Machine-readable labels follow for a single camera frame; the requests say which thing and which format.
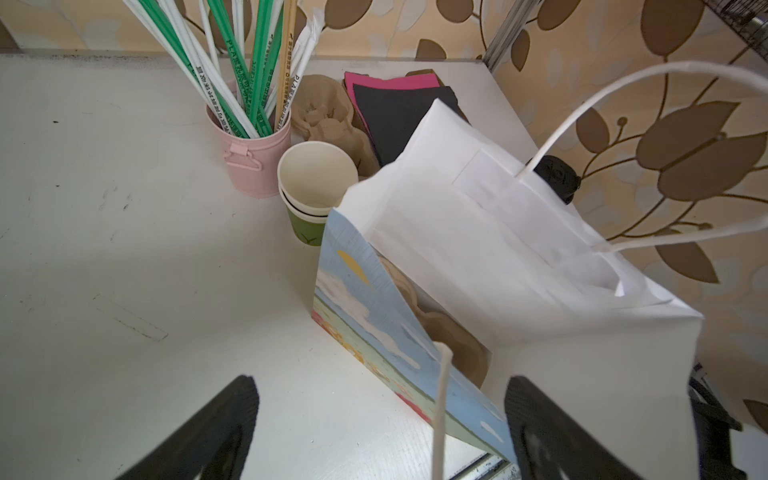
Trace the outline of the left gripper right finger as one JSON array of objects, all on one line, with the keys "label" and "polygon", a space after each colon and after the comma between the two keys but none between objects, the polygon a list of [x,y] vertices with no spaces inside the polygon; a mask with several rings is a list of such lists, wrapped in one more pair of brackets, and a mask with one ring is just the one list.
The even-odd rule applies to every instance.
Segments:
[{"label": "left gripper right finger", "polygon": [[504,410],[523,479],[637,479],[541,389],[513,376]]}]

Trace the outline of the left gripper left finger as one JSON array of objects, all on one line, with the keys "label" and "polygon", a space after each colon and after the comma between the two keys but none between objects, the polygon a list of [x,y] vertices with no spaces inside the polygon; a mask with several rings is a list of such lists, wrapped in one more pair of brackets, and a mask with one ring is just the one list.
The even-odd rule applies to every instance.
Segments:
[{"label": "left gripper left finger", "polygon": [[239,479],[259,408],[251,376],[240,375],[122,479]]}]

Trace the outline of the brown pulp cup carrier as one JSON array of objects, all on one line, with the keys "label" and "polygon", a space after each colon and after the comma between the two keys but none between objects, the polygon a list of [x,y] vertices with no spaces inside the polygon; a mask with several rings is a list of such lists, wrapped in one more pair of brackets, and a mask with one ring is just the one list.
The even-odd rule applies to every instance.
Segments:
[{"label": "brown pulp cup carrier", "polygon": [[446,344],[453,351],[453,366],[481,388],[490,363],[488,349],[452,317],[441,311],[422,309],[410,280],[386,258],[380,256],[379,260],[430,339]]}]

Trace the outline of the green white paper bag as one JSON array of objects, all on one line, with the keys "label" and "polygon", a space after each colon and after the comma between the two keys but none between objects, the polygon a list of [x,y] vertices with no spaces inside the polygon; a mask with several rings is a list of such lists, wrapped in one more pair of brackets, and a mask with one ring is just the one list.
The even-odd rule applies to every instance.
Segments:
[{"label": "green white paper bag", "polygon": [[[403,153],[351,186],[324,229],[313,319],[447,437],[517,462],[504,410],[524,376],[644,479],[700,475],[687,393],[702,315],[628,249],[764,230],[765,217],[610,243],[534,171],[442,103]],[[424,310],[490,352],[481,388],[432,341],[379,260]]]}]

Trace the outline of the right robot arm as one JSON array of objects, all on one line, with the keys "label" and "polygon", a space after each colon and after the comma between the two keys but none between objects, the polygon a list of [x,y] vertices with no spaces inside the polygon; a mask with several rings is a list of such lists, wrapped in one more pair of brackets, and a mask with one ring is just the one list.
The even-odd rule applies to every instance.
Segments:
[{"label": "right robot arm", "polygon": [[696,362],[688,380],[699,457],[701,479],[746,479],[747,474],[733,464],[731,432],[743,426],[718,400],[706,381],[706,371]]}]

